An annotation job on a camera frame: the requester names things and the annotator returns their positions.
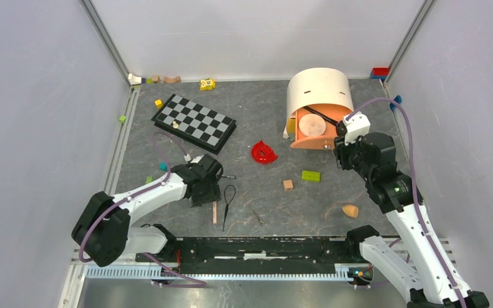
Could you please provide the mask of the round drawer organizer box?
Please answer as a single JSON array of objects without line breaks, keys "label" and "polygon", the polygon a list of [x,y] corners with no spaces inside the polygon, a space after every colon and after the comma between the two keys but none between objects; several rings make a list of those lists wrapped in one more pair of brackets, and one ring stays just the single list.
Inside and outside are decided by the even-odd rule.
[{"label": "round drawer organizer box", "polygon": [[302,116],[312,114],[309,106],[328,117],[341,121],[354,111],[348,77],[327,67],[304,69],[292,77],[286,92],[286,126],[283,137],[291,140],[290,147],[302,150],[331,150],[338,136],[334,125],[326,122],[326,131],[316,137],[301,134],[298,123]]}]

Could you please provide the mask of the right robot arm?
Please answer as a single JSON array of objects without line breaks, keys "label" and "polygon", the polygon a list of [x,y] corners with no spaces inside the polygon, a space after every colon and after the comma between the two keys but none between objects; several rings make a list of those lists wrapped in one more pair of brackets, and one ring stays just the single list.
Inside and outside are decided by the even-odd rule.
[{"label": "right robot arm", "polygon": [[460,276],[439,241],[422,196],[412,179],[397,168],[391,136],[370,132],[367,116],[345,116],[334,140],[337,165],[353,170],[365,181],[370,199],[391,222],[406,251],[407,263],[370,225],[347,232],[345,254],[374,265],[400,292],[407,307],[489,307],[481,291],[473,291]]}]

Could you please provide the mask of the black makeup brush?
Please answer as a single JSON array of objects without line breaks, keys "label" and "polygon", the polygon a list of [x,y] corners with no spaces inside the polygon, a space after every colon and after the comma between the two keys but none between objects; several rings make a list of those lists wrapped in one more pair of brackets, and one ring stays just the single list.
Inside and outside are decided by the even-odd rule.
[{"label": "black makeup brush", "polygon": [[311,112],[313,114],[316,114],[316,115],[320,116],[324,121],[326,121],[326,122],[334,125],[335,127],[338,127],[339,126],[339,122],[338,121],[336,121],[336,120],[328,117],[327,115],[325,115],[325,114],[323,114],[323,113],[321,113],[321,112],[319,112],[319,111],[317,111],[317,110],[315,110],[315,109],[313,109],[313,108],[311,108],[309,106],[304,106],[304,109],[306,109],[307,111],[309,111],[309,112]]}]

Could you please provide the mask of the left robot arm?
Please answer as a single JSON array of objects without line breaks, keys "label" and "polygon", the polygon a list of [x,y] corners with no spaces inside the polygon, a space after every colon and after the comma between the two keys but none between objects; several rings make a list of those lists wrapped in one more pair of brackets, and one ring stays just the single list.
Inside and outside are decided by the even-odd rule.
[{"label": "left robot arm", "polygon": [[100,267],[138,253],[153,254],[164,262],[171,260],[176,244],[170,236],[160,227],[135,227],[135,223],[174,201],[188,200],[198,207],[220,200],[222,175],[222,164],[205,154],[170,167],[156,181],[131,191],[93,194],[71,232],[79,246],[79,260]]}]

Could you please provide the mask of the round pink powder compact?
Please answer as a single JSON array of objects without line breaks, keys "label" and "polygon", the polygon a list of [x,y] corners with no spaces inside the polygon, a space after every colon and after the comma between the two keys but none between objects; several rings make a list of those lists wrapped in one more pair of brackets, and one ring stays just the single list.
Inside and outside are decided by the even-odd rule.
[{"label": "round pink powder compact", "polygon": [[325,133],[326,122],[320,115],[306,114],[300,118],[298,128],[303,136],[316,137]]}]

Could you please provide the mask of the red plastic arch toy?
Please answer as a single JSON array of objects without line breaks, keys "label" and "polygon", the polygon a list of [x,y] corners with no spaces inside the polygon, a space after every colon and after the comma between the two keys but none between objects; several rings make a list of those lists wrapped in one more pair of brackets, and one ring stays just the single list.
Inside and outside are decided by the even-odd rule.
[{"label": "red plastic arch toy", "polygon": [[259,141],[252,146],[251,157],[260,164],[270,164],[278,159],[271,147],[263,141]]}]

